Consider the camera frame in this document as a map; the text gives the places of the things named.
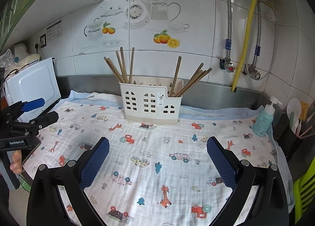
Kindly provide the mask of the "person's left hand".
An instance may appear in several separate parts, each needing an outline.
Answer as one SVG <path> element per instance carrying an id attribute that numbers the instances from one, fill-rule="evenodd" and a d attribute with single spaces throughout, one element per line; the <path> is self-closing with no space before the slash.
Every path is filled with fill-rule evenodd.
<path id="1" fill-rule="evenodd" d="M 22 172 L 22 154 L 20 150 L 14 151 L 10 169 L 14 174 L 20 174 Z"/>

